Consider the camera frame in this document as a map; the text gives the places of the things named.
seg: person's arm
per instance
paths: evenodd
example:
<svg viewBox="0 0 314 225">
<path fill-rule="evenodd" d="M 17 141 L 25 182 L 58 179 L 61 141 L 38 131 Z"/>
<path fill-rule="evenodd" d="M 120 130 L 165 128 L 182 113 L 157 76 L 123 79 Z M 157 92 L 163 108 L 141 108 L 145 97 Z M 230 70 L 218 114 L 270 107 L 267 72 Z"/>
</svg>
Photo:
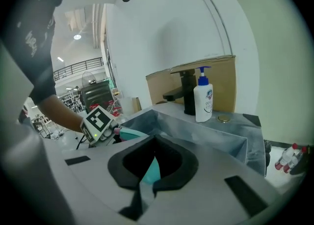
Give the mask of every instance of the person's arm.
<svg viewBox="0 0 314 225">
<path fill-rule="evenodd" d="M 27 110 L 26 106 L 23 106 L 23 111 L 24 111 L 24 113 L 25 113 L 26 115 L 28 114 L 28 110 Z"/>
<path fill-rule="evenodd" d="M 38 104 L 39 110 L 53 122 L 76 132 L 82 132 L 79 127 L 83 117 L 66 107 L 56 95 L 51 95 Z"/>
</svg>

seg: blue pump nozzle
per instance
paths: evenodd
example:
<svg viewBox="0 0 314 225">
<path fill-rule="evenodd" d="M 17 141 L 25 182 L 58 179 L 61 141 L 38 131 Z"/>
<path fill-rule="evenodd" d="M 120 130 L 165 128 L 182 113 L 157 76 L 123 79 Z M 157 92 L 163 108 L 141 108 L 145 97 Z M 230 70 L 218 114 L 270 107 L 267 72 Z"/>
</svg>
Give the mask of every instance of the blue pump nozzle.
<svg viewBox="0 0 314 225">
<path fill-rule="evenodd" d="M 211 66 L 201 66 L 197 68 L 201 70 L 201 76 L 198 79 L 199 86 L 206 86 L 209 84 L 208 78 L 204 75 L 204 68 L 211 68 Z"/>
</svg>

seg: bottle label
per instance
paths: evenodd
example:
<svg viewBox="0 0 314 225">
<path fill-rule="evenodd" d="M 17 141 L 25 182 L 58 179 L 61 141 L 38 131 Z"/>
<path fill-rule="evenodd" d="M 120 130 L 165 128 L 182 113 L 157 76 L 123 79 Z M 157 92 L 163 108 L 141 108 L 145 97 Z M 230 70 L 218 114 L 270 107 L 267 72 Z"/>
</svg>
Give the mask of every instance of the bottle label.
<svg viewBox="0 0 314 225">
<path fill-rule="evenodd" d="M 207 101 L 205 103 L 205 112 L 211 113 L 212 112 L 212 89 L 208 90 L 206 93 Z"/>
</svg>

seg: railing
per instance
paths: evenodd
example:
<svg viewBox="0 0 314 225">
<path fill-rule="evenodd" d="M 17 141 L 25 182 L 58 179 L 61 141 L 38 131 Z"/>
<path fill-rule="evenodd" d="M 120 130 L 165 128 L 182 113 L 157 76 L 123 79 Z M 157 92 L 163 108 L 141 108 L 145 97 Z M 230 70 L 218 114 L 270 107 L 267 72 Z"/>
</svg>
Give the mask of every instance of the railing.
<svg viewBox="0 0 314 225">
<path fill-rule="evenodd" d="M 100 67 L 102 65 L 103 65 L 102 58 L 89 59 L 53 72 L 53 78 L 55 81 L 57 81 L 69 75 L 76 74 L 91 68 Z"/>
</svg>

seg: pump dispenser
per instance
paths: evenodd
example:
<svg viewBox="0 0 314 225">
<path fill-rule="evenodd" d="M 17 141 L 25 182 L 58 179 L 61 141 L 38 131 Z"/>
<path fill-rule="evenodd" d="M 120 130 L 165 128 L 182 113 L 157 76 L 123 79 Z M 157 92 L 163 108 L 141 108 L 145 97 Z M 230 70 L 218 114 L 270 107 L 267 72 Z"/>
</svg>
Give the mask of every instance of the pump dispenser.
<svg viewBox="0 0 314 225">
<path fill-rule="evenodd" d="M 213 87 L 204 74 L 204 68 L 210 66 L 198 67 L 201 70 L 201 76 L 198 79 L 198 86 L 194 88 L 195 114 L 196 122 L 205 122 L 212 116 Z"/>
</svg>

